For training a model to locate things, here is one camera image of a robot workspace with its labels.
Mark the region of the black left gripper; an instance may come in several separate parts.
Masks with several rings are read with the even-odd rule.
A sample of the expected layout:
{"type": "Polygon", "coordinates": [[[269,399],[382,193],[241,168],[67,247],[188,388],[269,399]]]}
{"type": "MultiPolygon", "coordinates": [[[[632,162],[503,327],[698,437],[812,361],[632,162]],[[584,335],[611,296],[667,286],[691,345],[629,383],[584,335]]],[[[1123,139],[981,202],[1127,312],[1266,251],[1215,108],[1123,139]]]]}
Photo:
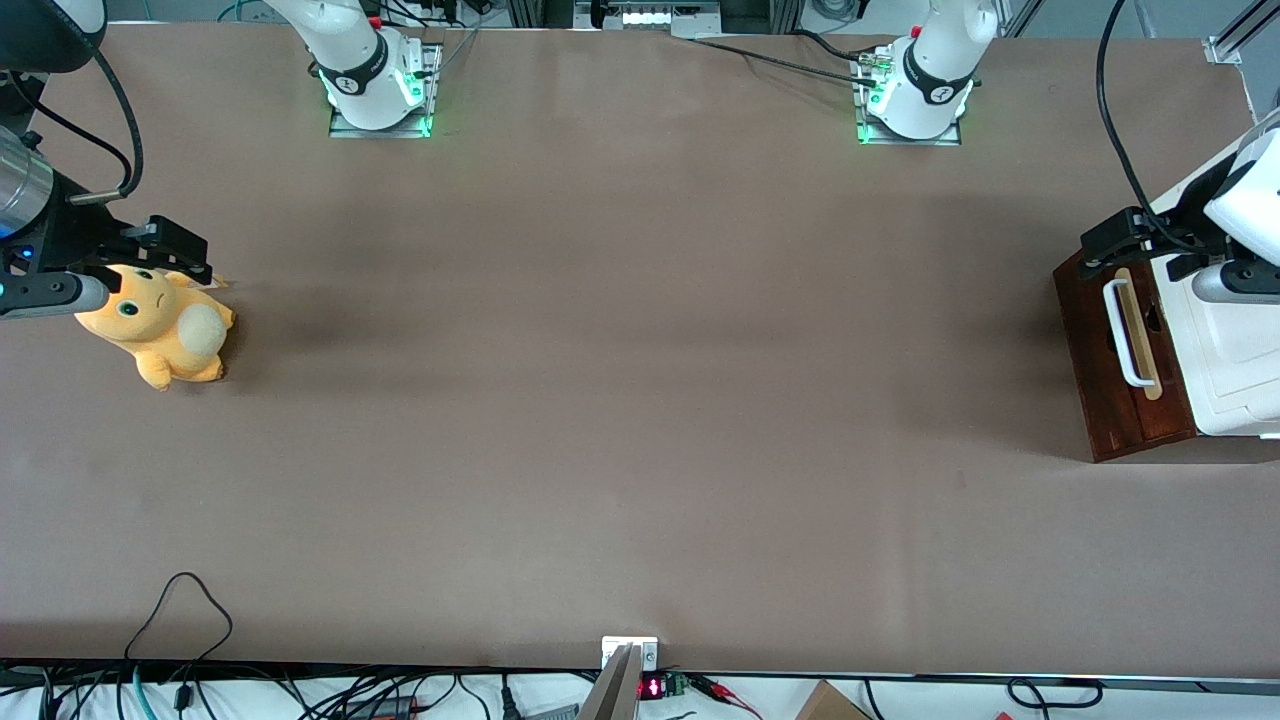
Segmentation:
{"type": "Polygon", "coordinates": [[[1206,208],[1230,176],[1229,170],[1204,170],[1192,179],[1167,210],[1147,214],[1169,231],[1176,246],[1160,231],[1152,231],[1140,208],[1124,208],[1082,234],[1085,270],[1103,270],[1130,263],[1172,256],[1170,281],[1181,281],[1193,270],[1217,283],[1236,281],[1236,259],[1228,232],[1207,215],[1206,208]]]}

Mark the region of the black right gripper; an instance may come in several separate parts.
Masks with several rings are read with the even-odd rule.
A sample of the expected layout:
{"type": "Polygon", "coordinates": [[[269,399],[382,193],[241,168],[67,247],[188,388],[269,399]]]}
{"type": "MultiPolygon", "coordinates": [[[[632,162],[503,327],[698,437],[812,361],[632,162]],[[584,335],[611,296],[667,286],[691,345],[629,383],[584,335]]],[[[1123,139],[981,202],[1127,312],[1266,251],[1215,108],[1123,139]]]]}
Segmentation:
{"type": "Polygon", "coordinates": [[[40,273],[104,266],[122,279],[163,277],[174,286],[214,286],[214,272],[209,268],[174,270],[127,264],[140,259],[157,266],[206,266],[205,238],[166,217],[151,215],[131,227],[104,205],[68,202],[67,197],[78,191],[82,187],[74,181],[54,177],[45,209],[10,234],[10,269],[40,273]]]}

